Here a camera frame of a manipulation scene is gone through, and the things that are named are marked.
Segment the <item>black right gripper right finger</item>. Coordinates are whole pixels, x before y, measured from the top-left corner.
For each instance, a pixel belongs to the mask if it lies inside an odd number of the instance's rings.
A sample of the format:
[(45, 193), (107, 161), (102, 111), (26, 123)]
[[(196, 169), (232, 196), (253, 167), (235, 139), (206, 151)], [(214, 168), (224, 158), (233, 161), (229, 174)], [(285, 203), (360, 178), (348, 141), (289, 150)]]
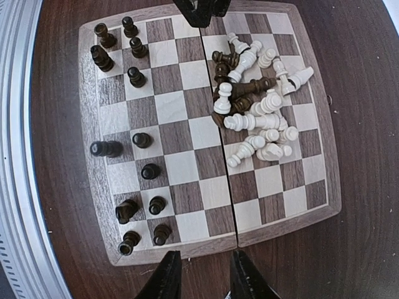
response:
[(231, 298), (280, 298), (243, 250), (235, 250), (230, 260), (230, 293)]

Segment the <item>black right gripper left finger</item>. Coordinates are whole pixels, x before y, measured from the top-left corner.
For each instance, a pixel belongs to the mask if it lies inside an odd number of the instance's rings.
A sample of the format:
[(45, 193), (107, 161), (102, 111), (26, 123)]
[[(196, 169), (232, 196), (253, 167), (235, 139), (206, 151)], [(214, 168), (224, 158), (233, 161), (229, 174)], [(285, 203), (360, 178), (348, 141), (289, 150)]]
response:
[(181, 298), (181, 273), (180, 251), (168, 251), (135, 298)]

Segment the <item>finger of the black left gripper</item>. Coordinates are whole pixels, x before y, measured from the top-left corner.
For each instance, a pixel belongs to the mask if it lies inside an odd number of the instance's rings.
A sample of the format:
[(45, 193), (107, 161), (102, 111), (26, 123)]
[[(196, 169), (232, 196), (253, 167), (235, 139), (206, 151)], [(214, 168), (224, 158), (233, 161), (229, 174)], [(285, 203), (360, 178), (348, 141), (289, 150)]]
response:
[(229, 9), (231, 0), (214, 0), (211, 15), (214, 17), (224, 17)]
[(210, 24), (214, 1), (200, 0), (196, 6), (189, 0), (173, 0), (191, 27), (205, 28)]

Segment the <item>dark pawn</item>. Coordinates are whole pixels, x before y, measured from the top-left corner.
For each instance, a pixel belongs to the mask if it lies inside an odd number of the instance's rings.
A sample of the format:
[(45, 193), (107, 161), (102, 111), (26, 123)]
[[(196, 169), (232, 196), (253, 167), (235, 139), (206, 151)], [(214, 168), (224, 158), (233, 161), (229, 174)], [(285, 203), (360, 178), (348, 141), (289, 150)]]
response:
[(141, 177), (146, 180), (156, 179), (161, 173), (161, 168), (154, 163), (148, 163), (142, 167)]
[(127, 71), (130, 84), (135, 88), (141, 88), (146, 83), (146, 77), (137, 67), (130, 67)]
[(135, 232), (133, 230), (127, 231), (123, 235), (123, 240), (118, 245), (118, 251), (124, 256), (130, 255), (133, 252), (134, 247), (138, 245), (140, 240), (141, 236), (138, 232)]
[(142, 41), (138, 37), (133, 37), (130, 39), (130, 48), (132, 55), (135, 58), (143, 58), (148, 54), (148, 49), (142, 44)]
[(171, 229), (166, 224), (160, 224), (153, 231), (153, 243), (157, 246), (165, 245), (171, 234)]
[(153, 138), (148, 133), (138, 132), (132, 136), (132, 143), (138, 148), (148, 148), (152, 142)]
[(151, 215), (158, 215), (165, 207), (165, 199), (161, 196), (155, 196), (150, 200), (148, 210)]

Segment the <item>dark piece back row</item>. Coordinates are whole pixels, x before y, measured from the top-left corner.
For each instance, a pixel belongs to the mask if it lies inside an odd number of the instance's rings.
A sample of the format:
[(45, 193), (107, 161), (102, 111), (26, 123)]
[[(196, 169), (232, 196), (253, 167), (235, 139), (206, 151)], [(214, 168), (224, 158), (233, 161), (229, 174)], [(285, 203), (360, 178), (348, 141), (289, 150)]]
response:
[(125, 16), (122, 19), (123, 33), (128, 38), (136, 37), (138, 34), (138, 28), (134, 24), (133, 19), (130, 16)]

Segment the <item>dark rook corner piece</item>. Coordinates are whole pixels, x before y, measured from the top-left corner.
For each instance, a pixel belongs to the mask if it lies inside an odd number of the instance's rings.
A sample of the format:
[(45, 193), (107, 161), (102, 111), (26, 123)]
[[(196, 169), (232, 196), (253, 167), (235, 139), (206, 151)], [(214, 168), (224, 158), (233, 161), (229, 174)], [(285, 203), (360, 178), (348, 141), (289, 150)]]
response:
[(108, 32), (108, 27), (105, 23), (98, 23), (94, 27), (94, 33), (100, 38), (101, 46), (106, 49), (113, 47), (117, 43), (116, 37)]

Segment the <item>dark tall king piece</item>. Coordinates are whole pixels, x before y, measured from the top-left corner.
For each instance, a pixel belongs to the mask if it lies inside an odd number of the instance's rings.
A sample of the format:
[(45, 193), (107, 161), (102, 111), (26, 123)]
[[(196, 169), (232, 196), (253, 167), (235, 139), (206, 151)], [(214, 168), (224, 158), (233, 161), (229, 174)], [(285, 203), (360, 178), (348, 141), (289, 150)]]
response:
[(94, 141), (89, 150), (93, 156), (116, 158), (121, 155), (123, 145), (118, 141)]

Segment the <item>dark chess knight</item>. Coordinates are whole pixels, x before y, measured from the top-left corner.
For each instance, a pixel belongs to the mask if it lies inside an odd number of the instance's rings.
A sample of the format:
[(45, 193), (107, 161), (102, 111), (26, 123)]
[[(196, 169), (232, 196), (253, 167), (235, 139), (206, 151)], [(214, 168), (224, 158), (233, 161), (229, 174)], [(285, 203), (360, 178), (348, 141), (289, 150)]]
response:
[(115, 208), (115, 214), (120, 224), (126, 224), (139, 210), (139, 205), (132, 199), (127, 199)]

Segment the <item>white chess king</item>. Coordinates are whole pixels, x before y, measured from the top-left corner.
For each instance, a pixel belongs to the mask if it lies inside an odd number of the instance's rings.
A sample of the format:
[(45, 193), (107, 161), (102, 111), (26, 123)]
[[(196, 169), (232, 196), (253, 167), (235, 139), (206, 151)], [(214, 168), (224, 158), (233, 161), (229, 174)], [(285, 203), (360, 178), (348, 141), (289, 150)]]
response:
[(298, 91), (301, 86), (309, 81), (313, 74), (314, 69), (312, 67), (307, 67), (306, 69), (299, 70), (291, 76), (288, 76), (286, 80), (282, 81), (282, 95), (285, 96)]

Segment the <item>white chess queen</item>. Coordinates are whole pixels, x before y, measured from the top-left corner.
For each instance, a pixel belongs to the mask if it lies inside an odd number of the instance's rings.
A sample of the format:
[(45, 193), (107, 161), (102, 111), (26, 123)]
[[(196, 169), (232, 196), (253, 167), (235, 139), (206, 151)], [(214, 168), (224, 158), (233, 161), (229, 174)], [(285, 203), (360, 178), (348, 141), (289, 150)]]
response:
[(285, 130), (289, 125), (283, 116), (275, 113), (254, 116), (252, 114), (227, 116), (223, 121), (224, 127), (234, 131), (253, 130), (260, 128), (263, 130), (276, 129)]

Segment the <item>wooden chess board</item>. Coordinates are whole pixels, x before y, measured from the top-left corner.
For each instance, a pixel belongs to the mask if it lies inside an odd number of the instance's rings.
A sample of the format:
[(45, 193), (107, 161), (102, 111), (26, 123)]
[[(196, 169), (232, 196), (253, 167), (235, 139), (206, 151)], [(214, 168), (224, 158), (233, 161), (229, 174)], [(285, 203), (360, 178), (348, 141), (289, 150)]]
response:
[[(123, 33), (122, 14), (88, 22), (79, 29), (79, 93), (82, 137), (92, 200), (103, 244), (114, 266), (159, 262), (170, 250), (184, 259), (245, 247), (299, 230), (341, 211), (339, 165), (332, 119), (312, 44), (297, 8), (291, 4), (233, 1), (225, 17), (209, 27), (191, 27), (172, 4), (127, 13), (149, 50), (135, 58)], [(117, 43), (106, 49), (94, 33), (105, 23)], [(309, 81), (283, 96), (280, 115), (298, 129), (277, 161), (246, 158), (232, 168), (234, 154), (249, 131), (224, 130), (212, 119), (214, 51), (229, 51), (227, 34), (245, 43), (260, 41), (281, 59), (289, 75), (312, 67)], [(94, 63), (90, 48), (101, 46), (114, 61), (108, 72)], [(146, 77), (141, 88), (127, 71)], [(148, 148), (132, 143), (148, 133)], [(116, 158), (93, 156), (94, 141), (118, 141)], [(141, 177), (157, 164), (156, 179)], [(166, 207), (151, 215), (150, 200), (161, 196)], [(139, 205), (126, 224), (115, 208), (127, 199)], [(165, 245), (153, 243), (156, 226), (171, 234)], [(130, 255), (118, 245), (133, 230), (141, 240)]]

